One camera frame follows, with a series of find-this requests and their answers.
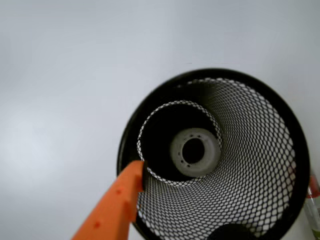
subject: orange plastic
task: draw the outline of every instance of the orange plastic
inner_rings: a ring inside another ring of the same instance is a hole
[[[72,240],[127,240],[143,191],[143,161],[131,162],[117,177]]]

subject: circular opening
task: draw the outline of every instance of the circular opening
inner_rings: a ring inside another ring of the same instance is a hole
[[[187,141],[182,149],[182,156],[188,164],[199,162],[205,154],[205,146],[198,138]]]

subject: white backdrop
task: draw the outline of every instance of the white backdrop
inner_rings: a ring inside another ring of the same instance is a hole
[[[0,239],[70,239],[115,179],[141,100],[199,68],[275,89],[320,176],[319,10],[319,0],[0,0]],[[303,211],[283,239],[313,239]]]

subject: black mesh cup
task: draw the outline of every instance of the black mesh cup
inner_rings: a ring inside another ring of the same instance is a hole
[[[181,174],[170,156],[173,137],[190,128],[209,131],[220,147],[217,167],[204,176]],[[149,240],[214,239],[225,225],[280,239],[309,181],[306,139],[288,105],[259,80],[226,69],[176,76],[140,104],[122,136],[117,173],[137,159],[150,174],[134,225]]]

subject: white ring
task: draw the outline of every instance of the white ring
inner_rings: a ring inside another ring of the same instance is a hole
[[[188,163],[183,157],[183,148],[191,139],[199,139],[204,146],[204,155],[195,163]],[[220,159],[220,147],[215,136],[203,128],[188,128],[179,132],[170,145],[170,155],[175,167],[188,177],[200,177],[211,173]]]

